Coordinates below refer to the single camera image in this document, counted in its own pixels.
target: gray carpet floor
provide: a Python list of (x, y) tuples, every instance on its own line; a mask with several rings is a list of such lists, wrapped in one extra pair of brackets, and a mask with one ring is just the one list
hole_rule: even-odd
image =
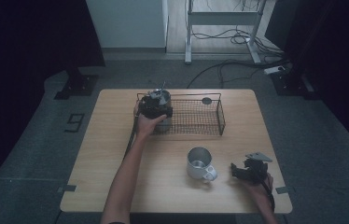
[[(99, 75), (92, 96), (54, 100), (67, 80), (61, 72), (46, 80), (39, 108), (0, 169), (0, 223), (98, 223), (97, 213), (60, 213), (66, 185), (102, 89), (185, 89), (203, 69), (219, 60), (122, 60), (109, 58), (106, 68), (82, 68)], [(299, 96), (278, 96), (270, 77), (256, 69), (232, 65), (223, 70), (225, 89), (251, 89), (256, 93), (293, 211), (277, 215), (281, 223), (349, 223), (349, 133), (321, 101)], [(201, 75), (192, 89), (218, 89), (216, 69)], [(79, 132), (67, 133), (72, 114), (85, 114)], [(134, 215), (140, 223), (262, 223), (252, 215)]]

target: wooden table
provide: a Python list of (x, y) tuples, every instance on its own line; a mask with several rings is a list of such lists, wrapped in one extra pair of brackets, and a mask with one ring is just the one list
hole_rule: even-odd
[[(103, 90), (78, 152), (63, 195), (64, 212), (102, 212), (114, 175), (121, 164), (133, 126), (137, 93), (149, 90)], [(167, 134), (151, 136), (143, 154), (132, 212), (137, 213), (255, 213), (257, 209), (230, 163), (243, 168), (246, 154), (262, 152), (273, 159), (269, 173), (273, 187), (285, 186), (256, 95), (251, 90), (168, 90), (171, 94), (221, 93), (226, 120), (222, 136)], [(218, 178), (210, 184), (187, 175), (187, 154), (206, 147), (213, 156)], [(277, 194), (275, 213), (290, 213), (287, 193)]]

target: wire basket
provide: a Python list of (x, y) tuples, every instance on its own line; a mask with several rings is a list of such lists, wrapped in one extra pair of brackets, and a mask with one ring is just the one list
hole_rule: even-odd
[(173, 115), (156, 126), (154, 134), (222, 135), (225, 128), (221, 93), (172, 94)]

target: power strip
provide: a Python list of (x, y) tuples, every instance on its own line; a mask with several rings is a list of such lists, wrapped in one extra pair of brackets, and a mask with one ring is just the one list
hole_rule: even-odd
[(285, 70), (286, 69), (283, 66), (277, 66), (277, 67), (264, 69), (264, 74), (271, 75), (271, 74), (283, 73), (285, 72)]

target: forearm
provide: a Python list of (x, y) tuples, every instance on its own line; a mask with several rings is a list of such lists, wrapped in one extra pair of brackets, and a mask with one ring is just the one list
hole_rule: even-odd
[(146, 141), (146, 136), (136, 136), (128, 155), (122, 161), (108, 192), (102, 224), (113, 221), (129, 223), (133, 193)]
[(262, 216), (262, 219), (264, 219), (265, 224), (277, 224), (276, 217), (274, 216), (273, 210), (271, 208), (271, 202), (268, 198), (268, 196), (260, 197), (256, 200), (257, 208), (259, 210), (259, 213)]

